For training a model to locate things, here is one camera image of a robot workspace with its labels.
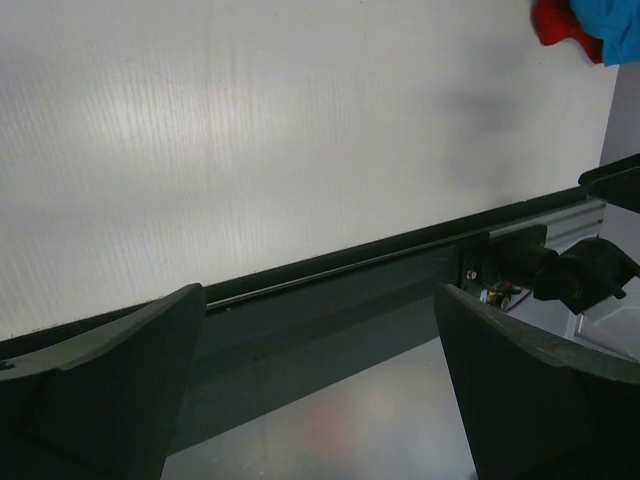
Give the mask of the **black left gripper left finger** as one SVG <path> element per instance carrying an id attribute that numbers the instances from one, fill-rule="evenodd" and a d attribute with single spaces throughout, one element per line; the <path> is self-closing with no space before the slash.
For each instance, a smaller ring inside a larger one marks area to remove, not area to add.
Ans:
<path id="1" fill-rule="evenodd" d="M 205 303 L 202 286 L 187 285 L 2 360 L 2 478 L 159 478 Z"/>

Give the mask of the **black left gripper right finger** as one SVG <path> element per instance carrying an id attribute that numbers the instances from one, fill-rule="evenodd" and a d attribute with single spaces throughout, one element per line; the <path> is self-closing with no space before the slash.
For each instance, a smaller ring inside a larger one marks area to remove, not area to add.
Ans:
<path id="1" fill-rule="evenodd" d="M 515 319 L 453 285 L 435 315 L 480 479 L 636 479 L 639 365 Z"/>

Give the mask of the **red t-shirt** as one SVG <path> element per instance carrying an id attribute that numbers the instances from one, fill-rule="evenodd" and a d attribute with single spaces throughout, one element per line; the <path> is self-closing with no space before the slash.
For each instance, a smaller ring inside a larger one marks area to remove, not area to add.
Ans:
<path id="1" fill-rule="evenodd" d="M 532 19 L 543 46 L 549 47 L 565 40 L 574 40 L 593 64 L 603 63 L 603 41 L 582 29 L 569 0 L 535 1 Z"/>

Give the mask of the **blue t-shirt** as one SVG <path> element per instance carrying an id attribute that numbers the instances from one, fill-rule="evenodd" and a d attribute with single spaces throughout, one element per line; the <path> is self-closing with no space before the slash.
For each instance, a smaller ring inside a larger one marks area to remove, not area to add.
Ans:
<path id="1" fill-rule="evenodd" d="M 582 29 L 603 42 L 605 66 L 639 61 L 639 0 L 571 0 Z"/>

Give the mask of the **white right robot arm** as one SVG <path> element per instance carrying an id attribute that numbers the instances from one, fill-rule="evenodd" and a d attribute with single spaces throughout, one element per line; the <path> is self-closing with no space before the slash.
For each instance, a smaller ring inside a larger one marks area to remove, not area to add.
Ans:
<path id="1" fill-rule="evenodd" d="M 639 211 L 639 156 L 634 154 L 583 173 L 579 184 L 596 199 Z M 600 237 L 558 253 L 523 238 L 499 240 L 488 250 L 498 277 L 540 301 L 558 300 L 580 314 L 598 303 L 626 296 L 623 287 L 639 276 L 639 264 Z"/>

